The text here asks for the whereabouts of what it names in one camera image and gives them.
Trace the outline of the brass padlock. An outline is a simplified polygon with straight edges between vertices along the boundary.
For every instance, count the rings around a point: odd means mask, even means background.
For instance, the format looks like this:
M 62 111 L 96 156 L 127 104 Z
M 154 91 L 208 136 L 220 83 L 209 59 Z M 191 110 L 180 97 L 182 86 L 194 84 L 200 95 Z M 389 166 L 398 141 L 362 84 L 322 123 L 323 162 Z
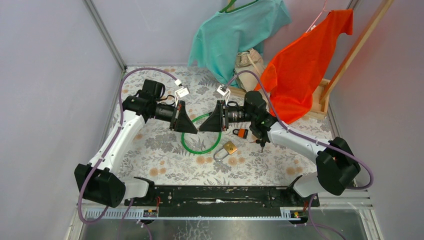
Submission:
M 227 141 L 214 152 L 213 159 L 217 162 L 221 162 L 226 157 L 234 154 L 237 150 L 238 147 L 232 141 Z

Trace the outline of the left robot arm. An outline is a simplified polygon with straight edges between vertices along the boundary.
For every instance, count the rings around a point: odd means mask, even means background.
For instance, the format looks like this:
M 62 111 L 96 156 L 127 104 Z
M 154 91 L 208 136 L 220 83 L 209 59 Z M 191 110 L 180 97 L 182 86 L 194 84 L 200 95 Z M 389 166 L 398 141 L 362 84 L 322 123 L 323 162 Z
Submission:
M 142 205 L 152 204 L 156 198 L 155 184 L 143 177 L 119 178 L 118 172 L 131 142 L 149 119 L 169 123 L 169 129 L 179 133 L 196 134 L 197 128 L 186 112 L 181 99 L 190 91 L 180 80 L 174 92 L 175 103 L 162 103 L 165 86 L 146 79 L 142 89 L 129 95 L 120 105 L 120 119 L 97 154 L 88 164 L 78 164 L 74 170 L 80 199 L 89 200 L 110 208 L 134 199 Z

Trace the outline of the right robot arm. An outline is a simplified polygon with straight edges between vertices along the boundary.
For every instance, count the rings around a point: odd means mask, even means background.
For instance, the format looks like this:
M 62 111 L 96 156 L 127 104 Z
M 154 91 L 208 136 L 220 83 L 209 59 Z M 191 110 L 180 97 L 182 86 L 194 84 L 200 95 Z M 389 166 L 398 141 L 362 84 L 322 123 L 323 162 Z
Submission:
M 249 91 L 242 106 L 234 101 L 226 105 L 219 100 L 214 111 L 200 125 L 201 132 L 223 132 L 230 123 L 250 123 L 249 130 L 264 148 L 266 143 L 284 146 L 315 163 L 316 172 L 296 178 L 287 191 L 287 201 L 293 206 L 301 205 L 307 197 L 328 192 L 340 196 L 361 171 L 353 160 L 347 142 L 336 137 L 320 140 L 297 129 L 283 126 L 267 111 L 267 103 L 258 91 Z

